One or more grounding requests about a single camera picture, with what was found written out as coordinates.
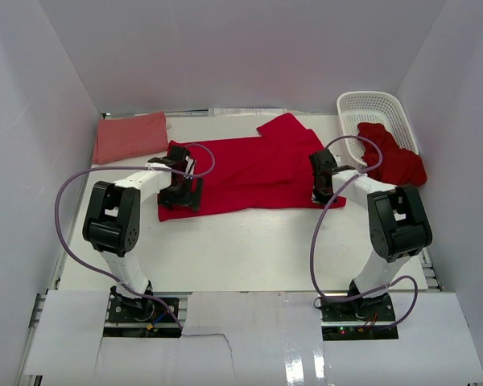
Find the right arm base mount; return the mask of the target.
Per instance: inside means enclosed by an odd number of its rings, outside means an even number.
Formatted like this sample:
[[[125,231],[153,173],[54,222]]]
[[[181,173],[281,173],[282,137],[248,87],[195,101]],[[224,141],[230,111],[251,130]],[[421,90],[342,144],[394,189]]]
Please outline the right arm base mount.
[[[326,302],[317,298],[313,307],[320,311],[322,337],[330,341],[396,340],[391,296],[363,298],[354,302]]]

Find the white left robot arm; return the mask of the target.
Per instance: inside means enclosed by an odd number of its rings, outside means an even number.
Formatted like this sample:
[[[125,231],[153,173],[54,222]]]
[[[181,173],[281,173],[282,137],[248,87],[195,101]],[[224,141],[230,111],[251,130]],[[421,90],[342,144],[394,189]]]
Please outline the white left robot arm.
[[[85,215],[83,237],[107,262],[109,271],[136,294],[129,297],[126,311],[138,321],[154,311],[151,284],[133,249],[138,243],[142,204],[152,198],[167,208],[200,209],[202,178],[193,178],[196,160],[188,151],[180,156],[152,158],[145,170],[113,183],[93,185]]]

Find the bright red t shirt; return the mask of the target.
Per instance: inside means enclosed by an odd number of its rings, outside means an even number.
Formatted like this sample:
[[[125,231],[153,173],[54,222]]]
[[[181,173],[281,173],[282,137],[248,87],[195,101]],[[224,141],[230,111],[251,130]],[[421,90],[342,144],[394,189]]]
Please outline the bright red t shirt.
[[[195,172],[203,177],[200,209],[158,207],[161,222],[210,216],[249,208],[288,209],[321,206],[312,202],[309,156],[322,150],[316,133],[285,113],[257,128],[257,137],[202,141],[193,146]]]

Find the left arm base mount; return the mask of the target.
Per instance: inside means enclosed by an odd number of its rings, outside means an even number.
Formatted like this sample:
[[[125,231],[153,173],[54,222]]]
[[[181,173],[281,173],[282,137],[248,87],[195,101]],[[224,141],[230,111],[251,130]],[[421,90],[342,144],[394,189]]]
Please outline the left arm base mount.
[[[147,299],[134,306],[109,297],[103,336],[108,338],[177,339],[181,329],[159,302]]]

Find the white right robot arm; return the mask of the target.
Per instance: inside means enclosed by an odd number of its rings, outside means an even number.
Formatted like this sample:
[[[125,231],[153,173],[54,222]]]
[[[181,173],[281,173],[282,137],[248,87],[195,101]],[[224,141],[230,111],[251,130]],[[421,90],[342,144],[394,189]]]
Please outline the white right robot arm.
[[[351,281],[346,297],[331,297],[315,276],[315,248],[328,209],[345,192],[347,199],[368,214],[371,254],[362,271]],[[396,278],[400,269],[432,243],[432,230],[417,187],[381,183],[349,166],[313,168],[313,198],[324,205],[314,228],[309,252],[313,287],[325,302],[347,302],[349,314],[364,321],[377,309],[375,298],[408,276]]]

